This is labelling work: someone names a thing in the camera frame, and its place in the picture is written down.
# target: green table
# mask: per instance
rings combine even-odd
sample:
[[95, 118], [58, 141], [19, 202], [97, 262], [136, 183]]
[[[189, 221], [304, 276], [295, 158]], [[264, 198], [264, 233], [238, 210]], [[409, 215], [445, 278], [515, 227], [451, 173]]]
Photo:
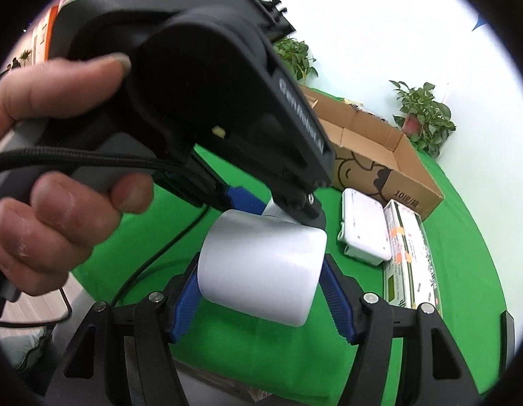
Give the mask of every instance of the green table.
[[[268, 189], [203, 149], [198, 152], [233, 186], [244, 186], [268, 201]], [[438, 165], [420, 155], [444, 192], [445, 200], [425, 222], [439, 281], [444, 318], [461, 348], [480, 391], [496, 380], [500, 355], [499, 315], [504, 297], [483, 238], [458, 193]], [[107, 242], [74, 275], [96, 300], [111, 300], [121, 284], [199, 213], [156, 187], [146, 214], [126, 215]], [[382, 270], [344, 256], [336, 235], [341, 221], [341, 193], [328, 188], [316, 196], [327, 216], [327, 251], [344, 274], [364, 290], [382, 294]], [[141, 276], [124, 303], [138, 302], [161, 290], [181, 273], [201, 248], [219, 212], [209, 215]], [[179, 360], [283, 397], [312, 405], [334, 405], [350, 372], [355, 347], [338, 335], [318, 287], [306, 324], [292, 328], [234, 312], [203, 301], [189, 333], [172, 347]], [[394, 340], [384, 405], [393, 404], [401, 357]]]

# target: human hand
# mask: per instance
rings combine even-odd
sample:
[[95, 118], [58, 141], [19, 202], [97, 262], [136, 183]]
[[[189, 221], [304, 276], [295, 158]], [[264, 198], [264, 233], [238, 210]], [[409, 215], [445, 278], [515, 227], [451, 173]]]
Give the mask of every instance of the human hand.
[[[118, 90], [130, 66], [126, 55], [113, 54], [10, 72], [0, 80], [0, 139], [17, 120], [82, 115]], [[30, 205], [0, 201], [0, 270], [30, 295], [59, 289], [114, 232], [123, 212], [142, 213], [152, 198], [147, 174], [127, 174], [103, 195], [65, 174], [47, 173], [32, 188]]]

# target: blue gripper pad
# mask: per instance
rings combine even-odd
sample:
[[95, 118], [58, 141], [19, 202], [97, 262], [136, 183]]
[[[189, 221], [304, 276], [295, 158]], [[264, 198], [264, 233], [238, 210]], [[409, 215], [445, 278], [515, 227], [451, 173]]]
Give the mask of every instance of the blue gripper pad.
[[353, 342], [356, 333], [353, 327], [352, 307], [326, 261], [322, 264], [319, 282], [338, 333], [348, 342]]
[[202, 299], [199, 285], [197, 284], [197, 268], [188, 279], [181, 295], [175, 305], [173, 327], [168, 329], [171, 343], [177, 343], [190, 329], [197, 307]]
[[228, 188], [226, 195], [230, 198], [233, 209], [261, 215], [267, 206], [258, 197], [244, 188]]

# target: potted plant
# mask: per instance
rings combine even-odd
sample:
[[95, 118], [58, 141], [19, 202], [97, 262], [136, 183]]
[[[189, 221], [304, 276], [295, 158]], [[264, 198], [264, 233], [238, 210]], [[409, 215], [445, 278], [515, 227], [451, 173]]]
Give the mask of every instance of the potted plant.
[[429, 82], [419, 88], [409, 88], [402, 81], [389, 82], [396, 86], [397, 99], [402, 104], [400, 111], [406, 114], [393, 116], [395, 122], [416, 149], [438, 157], [440, 147], [456, 129], [450, 120], [452, 112], [447, 105], [435, 101], [435, 86]]
[[304, 84], [309, 74], [318, 75], [312, 66], [316, 59], [308, 57], [308, 45], [304, 41], [285, 37], [274, 43], [273, 48], [297, 82]]
[[24, 67], [26, 67], [26, 61], [28, 61], [28, 58], [32, 54], [32, 49], [26, 49], [23, 53], [20, 54], [19, 58], [22, 61], [22, 64]]

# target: flower pot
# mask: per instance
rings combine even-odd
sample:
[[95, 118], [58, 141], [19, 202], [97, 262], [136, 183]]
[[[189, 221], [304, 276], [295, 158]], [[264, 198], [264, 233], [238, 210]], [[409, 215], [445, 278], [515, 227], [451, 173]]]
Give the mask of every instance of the flower pot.
[[408, 137], [412, 136], [413, 134], [420, 134], [421, 124], [419, 123], [419, 120], [417, 120], [416, 116], [407, 115], [401, 131], [404, 132], [404, 134], [406, 134]]

